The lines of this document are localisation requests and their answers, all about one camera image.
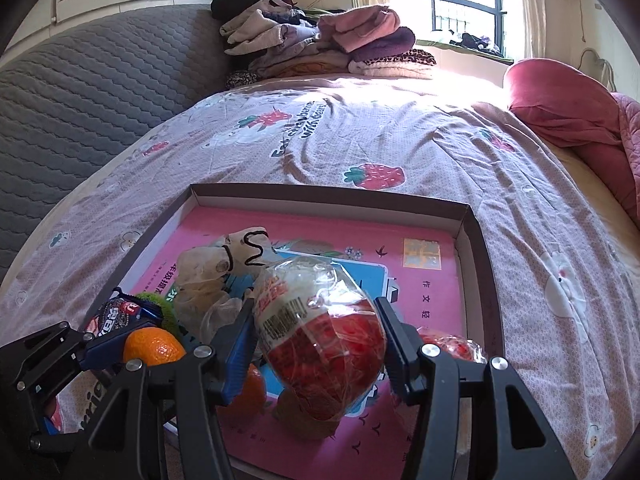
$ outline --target gold square sticker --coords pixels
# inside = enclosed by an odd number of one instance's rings
[[[440,244],[430,240],[404,239],[403,267],[442,270]]]

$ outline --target patterned bedding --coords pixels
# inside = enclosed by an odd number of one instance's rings
[[[266,82],[154,128],[36,230],[3,285],[0,344],[60,319],[78,327],[128,250],[123,237],[133,243],[195,182],[469,203],[494,266],[506,357],[578,478],[602,478],[638,424],[640,315],[600,219],[496,87],[445,73]]]

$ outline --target barcode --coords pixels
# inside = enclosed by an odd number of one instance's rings
[[[298,324],[299,319],[306,319],[306,309],[300,298],[294,298],[281,306],[262,327],[269,337],[275,340],[286,336]]]

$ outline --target orange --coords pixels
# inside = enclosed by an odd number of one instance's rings
[[[218,407],[218,412],[223,416],[250,417],[262,411],[267,401],[267,386],[260,370],[254,365],[249,365],[249,370],[242,385],[242,392],[226,408]]]
[[[124,343],[122,361],[138,358],[147,366],[177,361],[186,354],[180,342],[166,330],[150,326],[129,334]]]

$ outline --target white bear illustration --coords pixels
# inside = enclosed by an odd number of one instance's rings
[[[588,339],[589,326],[586,319],[587,302],[575,275],[574,268],[564,254],[552,251],[540,256],[550,276],[546,280],[545,299],[551,312],[559,317],[573,317],[578,328],[580,343]]]

